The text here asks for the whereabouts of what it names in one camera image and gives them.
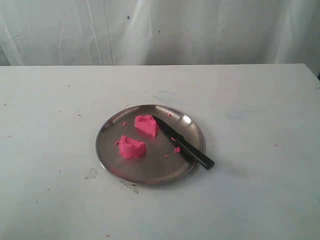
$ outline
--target white table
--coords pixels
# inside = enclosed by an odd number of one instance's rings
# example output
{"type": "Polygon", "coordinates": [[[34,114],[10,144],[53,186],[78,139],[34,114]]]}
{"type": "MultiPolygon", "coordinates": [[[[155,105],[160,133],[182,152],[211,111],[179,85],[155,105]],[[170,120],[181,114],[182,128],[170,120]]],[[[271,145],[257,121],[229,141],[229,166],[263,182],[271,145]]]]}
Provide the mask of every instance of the white table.
{"type": "Polygon", "coordinates": [[[320,82],[304,64],[0,67],[0,83],[1,240],[320,239],[320,82]],[[107,173],[97,133],[140,104],[190,115],[216,166],[158,186],[107,173]]]}

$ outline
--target knife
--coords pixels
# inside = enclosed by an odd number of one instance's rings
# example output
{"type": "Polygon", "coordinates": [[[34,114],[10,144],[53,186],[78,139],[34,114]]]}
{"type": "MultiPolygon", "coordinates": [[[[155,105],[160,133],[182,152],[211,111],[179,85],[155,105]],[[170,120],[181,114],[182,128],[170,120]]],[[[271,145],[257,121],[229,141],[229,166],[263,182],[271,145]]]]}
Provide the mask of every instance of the knife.
{"type": "Polygon", "coordinates": [[[175,142],[182,148],[183,152],[194,157],[205,169],[209,170],[214,165],[215,162],[212,161],[209,157],[204,155],[201,151],[192,146],[187,142],[181,134],[177,133],[172,127],[166,124],[157,116],[153,115],[154,120],[158,123],[159,128],[164,132],[164,134],[169,138],[174,138],[175,142]]]}

